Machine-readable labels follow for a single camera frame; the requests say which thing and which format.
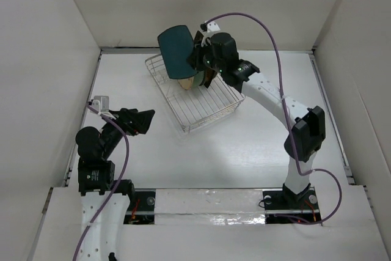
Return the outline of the teal square plate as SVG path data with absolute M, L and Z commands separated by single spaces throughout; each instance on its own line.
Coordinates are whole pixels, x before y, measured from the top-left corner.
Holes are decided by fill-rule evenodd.
M 157 37 L 160 52 L 170 79 L 187 79 L 195 76 L 197 70 L 187 62 L 194 45 L 186 25 L 166 29 Z

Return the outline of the beige round leaf plate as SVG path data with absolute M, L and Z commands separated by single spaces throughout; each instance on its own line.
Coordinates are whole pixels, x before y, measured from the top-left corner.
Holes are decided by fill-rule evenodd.
M 180 87 L 184 90 L 189 90 L 192 88 L 193 86 L 193 82 L 194 82 L 194 78 L 191 77 L 191 78 L 186 78 L 186 79 L 179 79 L 178 80 L 178 83 L 180 85 Z

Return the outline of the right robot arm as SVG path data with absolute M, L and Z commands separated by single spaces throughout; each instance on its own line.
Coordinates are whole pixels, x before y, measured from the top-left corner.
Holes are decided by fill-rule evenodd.
M 282 200 L 290 208 L 303 203 L 310 189 L 313 160 L 326 137 L 324 110 L 281 94 L 256 65 L 239 57 L 235 40 L 226 32 L 208 37 L 197 31 L 187 62 L 194 69 L 220 74 L 227 85 L 262 105 L 283 124 L 288 131 L 283 147 L 290 160 Z

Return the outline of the light green flower plate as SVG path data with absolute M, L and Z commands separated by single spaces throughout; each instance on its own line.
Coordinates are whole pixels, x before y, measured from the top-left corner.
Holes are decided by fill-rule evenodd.
M 205 72 L 204 71 L 198 72 L 198 74 L 196 74 L 193 77 L 191 88 L 202 86 L 204 82 L 205 82 Z

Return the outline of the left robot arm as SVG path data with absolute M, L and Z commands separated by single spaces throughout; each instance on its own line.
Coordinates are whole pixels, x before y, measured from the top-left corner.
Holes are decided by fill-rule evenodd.
M 126 211 L 136 204 L 134 184 L 123 177 L 130 157 L 129 138 L 147 133 L 155 110 L 89 110 L 105 124 L 101 129 L 84 127 L 75 137 L 82 232 L 72 259 L 117 260 Z

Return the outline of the black and amber square plate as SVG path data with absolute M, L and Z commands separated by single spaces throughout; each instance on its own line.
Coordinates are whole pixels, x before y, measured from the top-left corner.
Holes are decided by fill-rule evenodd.
M 197 31 L 194 38 L 195 39 L 201 39 L 201 38 L 203 38 L 203 34 L 200 31 Z M 212 70 L 212 69 L 210 69 L 210 68 L 206 68 L 204 70 L 200 70 L 200 72 L 201 71 L 205 72 L 205 82 L 204 82 L 203 86 L 206 87 L 206 88 L 209 88 L 212 80 L 216 77 L 217 72 Z

